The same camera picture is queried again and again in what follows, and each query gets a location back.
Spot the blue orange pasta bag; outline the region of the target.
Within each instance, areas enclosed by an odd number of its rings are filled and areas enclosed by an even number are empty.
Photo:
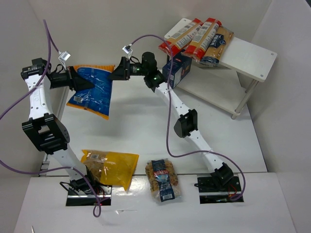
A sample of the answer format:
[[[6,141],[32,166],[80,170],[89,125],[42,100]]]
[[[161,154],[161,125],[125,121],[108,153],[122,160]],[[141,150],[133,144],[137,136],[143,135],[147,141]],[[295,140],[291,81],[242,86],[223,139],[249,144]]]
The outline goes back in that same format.
[[[114,71],[115,65],[76,65],[74,69],[82,78],[94,84],[94,87],[77,91],[69,99],[67,106],[89,111],[108,120],[112,95],[109,75]]]

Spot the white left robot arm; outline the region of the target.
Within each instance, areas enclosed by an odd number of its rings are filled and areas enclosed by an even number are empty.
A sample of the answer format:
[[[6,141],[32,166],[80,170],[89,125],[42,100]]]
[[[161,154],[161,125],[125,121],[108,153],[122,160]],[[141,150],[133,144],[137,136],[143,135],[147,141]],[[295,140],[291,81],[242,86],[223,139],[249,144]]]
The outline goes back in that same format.
[[[74,69],[51,72],[51,65],[42,58],[32,60],[32,65],[21,72],[30,94],[29,119],[22,123],[22,129],[38,151],[52,156],[65,167],[74,191],[90,194],[96,182],[89,169],[77,158],[69,146],[70,136],[66,127],[52,111],[50,90],[69,87],[70,90],[88,90],[94,87]]]

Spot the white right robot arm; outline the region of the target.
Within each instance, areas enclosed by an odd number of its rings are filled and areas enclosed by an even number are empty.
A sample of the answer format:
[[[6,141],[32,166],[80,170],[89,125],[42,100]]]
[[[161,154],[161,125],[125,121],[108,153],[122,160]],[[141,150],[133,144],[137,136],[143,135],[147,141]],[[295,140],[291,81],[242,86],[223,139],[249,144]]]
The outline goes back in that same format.
[[[175,134],[192,143],[196,150],[192,153],[201,154],[212,179],[210,190],[224,190],[233,178],[232,169],[212,150],[198,129],[198,114],[190,109],[168,86],[167,78],[157,68],[155,56],[151,52],[142,55],[141,62],[132,63],[130,58],[123,56],[118,67],[109,78],[113,81],[127,81],[131,76],[143,76],[146,86],[158,95],[169,107],[169,116],[177,118],[173,127]]]

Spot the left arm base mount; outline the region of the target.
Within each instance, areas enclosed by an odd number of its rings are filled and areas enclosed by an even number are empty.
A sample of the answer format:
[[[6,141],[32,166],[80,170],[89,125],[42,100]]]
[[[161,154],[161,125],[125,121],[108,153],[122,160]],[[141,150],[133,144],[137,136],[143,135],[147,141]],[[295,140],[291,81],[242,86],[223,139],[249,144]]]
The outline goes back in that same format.
[[[86,194],[83,191],[76,191],[67,182],[60,182],[59,184],[67,191],[66,206],[96,206],[97,201],[92,192]],[[112,186],[101,184],[95,187],[94,190],[101,206],[111,205]]]

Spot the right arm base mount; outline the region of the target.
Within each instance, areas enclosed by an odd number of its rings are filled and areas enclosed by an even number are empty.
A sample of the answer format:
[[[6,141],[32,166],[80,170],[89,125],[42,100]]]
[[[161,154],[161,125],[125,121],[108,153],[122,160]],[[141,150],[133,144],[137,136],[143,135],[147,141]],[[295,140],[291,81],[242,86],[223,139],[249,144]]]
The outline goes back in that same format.
[[[197,177],[197,183],[194,184],[199,191],[200,204],[244,202],[243,197],[238,200],[231,200],[232,197],[238,196],[241,191],[240,180],[234,176],[223,188],[217,189],[213,183],[212,177]]]

